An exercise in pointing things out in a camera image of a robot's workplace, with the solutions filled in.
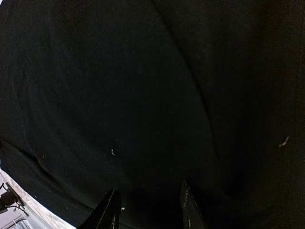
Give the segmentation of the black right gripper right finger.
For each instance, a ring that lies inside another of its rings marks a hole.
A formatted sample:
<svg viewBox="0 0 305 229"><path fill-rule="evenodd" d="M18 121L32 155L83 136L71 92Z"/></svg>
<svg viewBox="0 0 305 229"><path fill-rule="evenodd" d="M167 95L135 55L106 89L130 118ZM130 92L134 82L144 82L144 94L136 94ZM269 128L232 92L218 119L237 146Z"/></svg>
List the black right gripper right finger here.
<svg viewBox="0 0 305 229"><path fill-rule="evenodd" d="M182 184L180 204L183 212L184 229L207 229L207 225L186 181Z"/></svg>

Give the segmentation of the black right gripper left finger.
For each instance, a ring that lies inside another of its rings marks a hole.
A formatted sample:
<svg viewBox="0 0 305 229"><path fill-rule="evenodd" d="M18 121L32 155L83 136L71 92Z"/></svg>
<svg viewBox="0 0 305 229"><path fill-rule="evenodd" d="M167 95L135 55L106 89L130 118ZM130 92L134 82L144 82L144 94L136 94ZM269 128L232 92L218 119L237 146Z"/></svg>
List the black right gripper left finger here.
<svg viewBox="0 0 305 229"><path fill-rule="evenodd" d="M121 212L121 194L111 189L77 229L118 229Z"/></svg>

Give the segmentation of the black t-shirt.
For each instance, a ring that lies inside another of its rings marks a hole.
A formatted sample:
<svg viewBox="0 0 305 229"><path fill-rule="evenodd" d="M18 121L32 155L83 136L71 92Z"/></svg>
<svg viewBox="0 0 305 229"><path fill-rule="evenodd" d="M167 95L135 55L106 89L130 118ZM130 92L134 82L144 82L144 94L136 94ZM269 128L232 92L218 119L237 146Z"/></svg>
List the black t-shirt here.
<svg viewBox="0 0 305 229"><path fill-rule="evenodd" d="M302 0L4 0L0 167L77 227L305 226Z"/></svg>

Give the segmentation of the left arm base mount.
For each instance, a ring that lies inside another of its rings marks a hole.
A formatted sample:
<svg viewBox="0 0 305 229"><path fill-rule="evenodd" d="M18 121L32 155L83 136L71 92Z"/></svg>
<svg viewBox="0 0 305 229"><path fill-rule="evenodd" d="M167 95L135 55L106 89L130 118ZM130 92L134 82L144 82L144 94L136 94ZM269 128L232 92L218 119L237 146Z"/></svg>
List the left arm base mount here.
<svg viewBox="0 0 305 229"><path fill-rule="evenodd" d="M14 191L14 189L6 182L2 183L0 189L4 189L5 192L0 195L0 213L3 214L8 211L9 208L14 208L14 211L20 210L27 217L29 216L25 210L24 202L21 197Z"/></svg>

